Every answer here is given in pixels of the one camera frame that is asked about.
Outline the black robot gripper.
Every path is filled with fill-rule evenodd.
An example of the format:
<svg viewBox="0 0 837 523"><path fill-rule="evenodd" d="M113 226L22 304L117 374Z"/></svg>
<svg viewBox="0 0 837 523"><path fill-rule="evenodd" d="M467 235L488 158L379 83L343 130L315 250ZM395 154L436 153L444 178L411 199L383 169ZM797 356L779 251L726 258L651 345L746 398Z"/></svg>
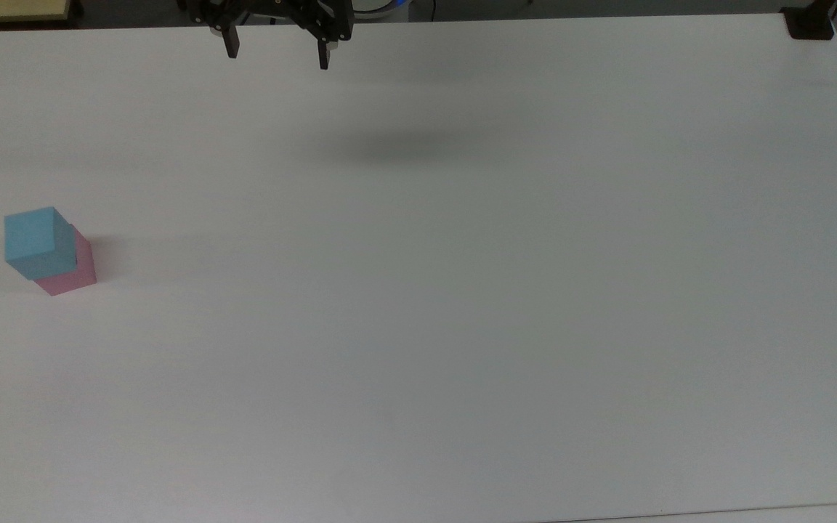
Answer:
<svg viewBox="0 0 837 523"><path fill-rule="evenodd" d="M222 37L230 59L236 59L241 44L235 24L246 15L316 21L313 36L321 70L328 70L332 51L352 36L351 1L187 1L186 11L192 21L209 24Z"/></svg>

